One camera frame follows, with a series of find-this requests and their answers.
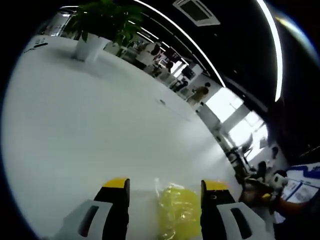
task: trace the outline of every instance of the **white wall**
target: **white wall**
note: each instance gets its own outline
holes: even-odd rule
[[[203,103],[206,103],[216,92],[218,92],[221,86],[214,82],[211,78],[200,74],[187,87],[191,91],[192,89],[203,87],[206,83],[210,83],[211,87],[209,87],[209,94],[202,100]]]
[[[198,78],[198,76],[202,74],[203,69],[198,64],[195,64],[194,66],[189,66],[189,68],[191,68],[195,74],[194,77],[190,79],[190,82],[192,83],[194,80]]]
[[[201,118],[201,120],[204,122],[211,133],[213,133],[220,126],[219,118],[211,111],[211,109],[207,105],[204,105],[200,108],[200,110],[198,111],[198,116]]]

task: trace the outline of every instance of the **green leaves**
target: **green leaves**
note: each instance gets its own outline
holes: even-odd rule
[[[137,6],[119,6],[112,0],[100,0],[82,5],[71,18],[65,30],[70,33],[83,32],[82,39],[88,33],[109,39],[120,46],[129,44],[140,31],[143,21],[142,8]]]

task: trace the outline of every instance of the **white planter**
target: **white planter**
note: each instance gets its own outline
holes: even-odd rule
[[[93,63],[109,42],[111,41],[104,37],[88,33],[86,42],[80,37],[72,57],[80,61]]]

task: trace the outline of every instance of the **potted plant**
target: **potted plant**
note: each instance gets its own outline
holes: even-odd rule
[[[81,33],[73,57],[94,62],[110,41],[119,46],[129,42],[141,29],[141,12],[140,7],[120,6],[112,0],[80,6],[65,28],[69,33]]]

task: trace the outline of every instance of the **yellow plastic bag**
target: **yellow plastic bag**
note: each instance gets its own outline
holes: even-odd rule
[[[157,192],[160,239],[189,240],[201,236],[200,197],[174,184]]]

